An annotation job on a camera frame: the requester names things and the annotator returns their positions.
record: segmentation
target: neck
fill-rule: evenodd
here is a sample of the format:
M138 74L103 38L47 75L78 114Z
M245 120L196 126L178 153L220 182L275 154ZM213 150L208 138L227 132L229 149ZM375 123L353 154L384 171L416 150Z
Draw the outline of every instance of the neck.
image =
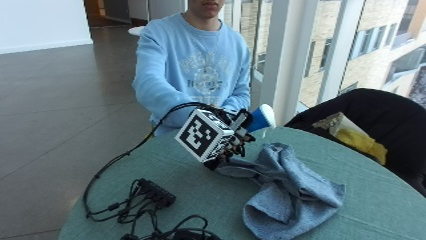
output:
M219 31L219 29L221 28L221 21L219 20L217 16L213 18L203 19L188 11L183 14L183 16L187 22L200 30Z

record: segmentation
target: man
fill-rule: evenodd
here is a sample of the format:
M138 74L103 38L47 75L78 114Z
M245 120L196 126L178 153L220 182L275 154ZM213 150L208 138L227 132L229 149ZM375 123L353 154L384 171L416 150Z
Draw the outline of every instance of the man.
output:
M249 108L251 53L245 41L219 19L225 0L188 0L188 11L143 29L134 88L156 125L179 104L203 102ZM156 136L181 128L193 108L174 112Z

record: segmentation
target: sleeve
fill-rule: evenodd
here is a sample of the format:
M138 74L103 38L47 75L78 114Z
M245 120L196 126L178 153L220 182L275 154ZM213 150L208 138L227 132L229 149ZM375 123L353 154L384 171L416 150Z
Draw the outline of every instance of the sleeve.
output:
M166 78L168 51L162 41L162 34L156 35L150 25L142 31L139 47L136 51L136 76L134 89L139 103L162 119L168 111L183 103L192 102L192 98L178 91ZM174 112L164 121L164 125L179 128L188 120L195 108L184 108Z
M236 87L231 96L225 99L223 108L240 111L251 107L251 51L245 46L243 65L239 72Z

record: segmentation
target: towel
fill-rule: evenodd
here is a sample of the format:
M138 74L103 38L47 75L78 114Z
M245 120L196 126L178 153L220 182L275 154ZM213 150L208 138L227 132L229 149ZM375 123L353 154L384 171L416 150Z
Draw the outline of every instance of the towel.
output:
M265 144L255 163L233 157L217 171L251 178L261 186L243 211L244 223L260 239L297 237L343 206L345 185L313 172L283 143Z
M376 142L369 135L353 130L343 128L336 135L337 139L347 143L349 146L359 149L361 152L365 152L373 155L381 165L387 165L387 154L388 149L383 144Z

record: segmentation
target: light blue sweatshirt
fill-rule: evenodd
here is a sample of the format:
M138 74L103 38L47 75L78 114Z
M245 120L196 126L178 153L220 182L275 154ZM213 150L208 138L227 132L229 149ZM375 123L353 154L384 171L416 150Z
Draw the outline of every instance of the light blue sweatshirt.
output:
M241 35L195 28L181 14L154 20L142 31L134 88L156 125L179 104L203 102L229 110L249 108L251 53ZM156 131L179 129L193 108L174 112Z

